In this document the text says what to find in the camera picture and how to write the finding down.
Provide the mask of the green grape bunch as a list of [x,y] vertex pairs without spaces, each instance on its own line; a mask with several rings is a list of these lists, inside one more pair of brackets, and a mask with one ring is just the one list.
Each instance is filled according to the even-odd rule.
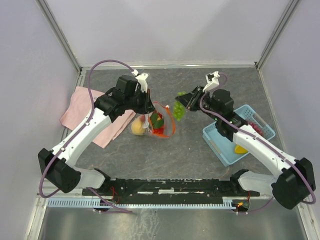
[[186,114],[185,107],[177,100],[174,103],[172,114],[177,121],[180,121]]

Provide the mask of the red strawberries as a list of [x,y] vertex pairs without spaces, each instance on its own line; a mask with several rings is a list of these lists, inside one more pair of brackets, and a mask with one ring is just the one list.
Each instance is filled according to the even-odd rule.
[[157,111],[141,115],[140,120],[144,122],[143,127],[151,134],[162,135],[164,133],[164,117]]

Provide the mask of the yellow pear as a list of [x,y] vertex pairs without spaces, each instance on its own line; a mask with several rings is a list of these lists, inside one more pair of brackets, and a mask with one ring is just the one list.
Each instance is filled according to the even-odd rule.
[[146,129],[144,128],[144,122],[140,118],[136,118],[131,124],[131,132],[134,135],[142,136]]

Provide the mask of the clear orange zip top bag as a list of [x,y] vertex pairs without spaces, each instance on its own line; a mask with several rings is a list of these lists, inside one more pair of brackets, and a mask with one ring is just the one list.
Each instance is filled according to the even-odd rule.
[[131,133],[136,136],[150,135],[157,138],[170,138],[176,132],[174,118],[169,105],[154,101],[155,110],[136,117],[130,125]]

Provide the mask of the yellow starfruit slice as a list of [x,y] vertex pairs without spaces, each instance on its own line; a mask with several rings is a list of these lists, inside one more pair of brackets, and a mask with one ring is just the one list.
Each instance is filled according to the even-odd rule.
[[234,152],[236,154],[246,154],[246,153],[248,153],[248,151],[245,148],[243,148],[242,146],[240,146],[240,145],[236,145],[235,146]]

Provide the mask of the red grape bunch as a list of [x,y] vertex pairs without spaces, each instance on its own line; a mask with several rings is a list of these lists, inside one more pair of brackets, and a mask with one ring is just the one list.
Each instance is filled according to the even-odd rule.
[[248,124],[260,135],[264,136],[263,130],[258,126],[258,124],[254,123],[253,121],[248,121]]

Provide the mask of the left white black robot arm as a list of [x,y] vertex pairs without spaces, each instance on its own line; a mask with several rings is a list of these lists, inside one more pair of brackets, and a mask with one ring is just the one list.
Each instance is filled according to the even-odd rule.
[[69,193],[77,187],[93,188],[99,195],[110,191],[111,183],[105,173],[75,165],[88,145],[125,111],[142,115],[154,111],[148,76],[147,73],[120,76],[116,86],[95,100],[93,110],[63,141],[50,150],[40,150],[37,157],[41,173],[58,190]]

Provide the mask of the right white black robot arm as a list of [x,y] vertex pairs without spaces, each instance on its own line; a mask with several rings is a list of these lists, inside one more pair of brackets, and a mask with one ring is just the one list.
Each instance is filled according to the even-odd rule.
[[285,153],[262,137],[234,111],[229,91],[217,89],[209,94],[198,86],[175,100],[191,112],[202,111],[215,119],[221,136],[246,149],[270,171],[265,175],[245,170],[229,183],[231,193],[240,196],[246,191],[258,192],[289,210],[300,203],[316,203],[313,164],[305,157],[297,159]]

